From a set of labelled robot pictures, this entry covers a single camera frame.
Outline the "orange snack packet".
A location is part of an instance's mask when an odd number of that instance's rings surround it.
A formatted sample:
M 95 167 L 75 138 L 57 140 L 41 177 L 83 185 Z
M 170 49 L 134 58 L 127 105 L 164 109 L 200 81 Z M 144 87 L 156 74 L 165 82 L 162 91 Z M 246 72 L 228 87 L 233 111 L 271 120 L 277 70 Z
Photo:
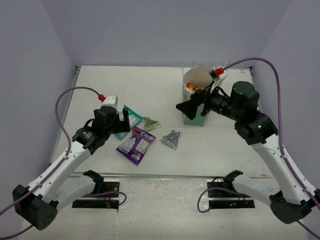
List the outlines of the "orange snack packet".
M 192 83 L 188 82 L 185 87 L 191 91 L 196 91 L 198 87 L 194 86 Z

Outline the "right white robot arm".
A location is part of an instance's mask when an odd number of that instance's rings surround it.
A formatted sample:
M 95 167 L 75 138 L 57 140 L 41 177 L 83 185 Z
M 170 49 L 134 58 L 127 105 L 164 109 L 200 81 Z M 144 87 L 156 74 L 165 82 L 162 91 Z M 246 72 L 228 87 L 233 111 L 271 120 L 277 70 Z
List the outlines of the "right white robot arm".
M 238 81 L 230 95 L 219 86 L 214 90 L 206 87 L 195 91 L 176 108 L 192 120 L 203 105 L 202 115 L 213 111 L 235 121 L 237 134 L 262 158 L 277 184 L 267 185 L 235 170 L 223 177 L 223 192 L 231 197 L 237 193 L 250 196 L 269 206 L 281 222 L 291 224 L 312 211 L 315 201 L 320 199 L 320 191 L 298 170 L 279 142 L 280 134 L 273 121 L 258 110 L 259 97 L 251 83 Z

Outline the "red chips bag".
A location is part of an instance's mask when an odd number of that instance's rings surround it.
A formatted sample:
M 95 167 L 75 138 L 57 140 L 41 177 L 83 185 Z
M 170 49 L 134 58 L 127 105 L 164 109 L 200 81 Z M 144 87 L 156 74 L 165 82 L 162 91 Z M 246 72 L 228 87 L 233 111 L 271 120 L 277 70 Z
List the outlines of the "red chips bag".
M 199 90 L 199 91 L 202 91 L 203 89 L 204 89 L 203 87 L 194 87 L 194 88 L 193 88 L 194 91 L 198 91 L 198 90 Z

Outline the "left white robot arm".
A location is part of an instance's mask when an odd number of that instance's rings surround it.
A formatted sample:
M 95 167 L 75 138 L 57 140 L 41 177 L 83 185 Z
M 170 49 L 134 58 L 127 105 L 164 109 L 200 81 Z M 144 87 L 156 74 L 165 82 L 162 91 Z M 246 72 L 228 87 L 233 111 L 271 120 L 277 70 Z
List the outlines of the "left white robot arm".
M 27 186 L 18 185 L 12 192 L 15 212 L 39 231 L 47 228 L 68 203 L 88 194 L 103 193 L 103 178 L 89 170 L 76 182 L 74 190 L 59 188 L 73 171 L 102 147 L 112 134 L 129 132 L 129 111 L 122 110 L 123 119 L 112 106 L 94 110 L 94 117 L 78 129 L 64 153 L 38 178 Z

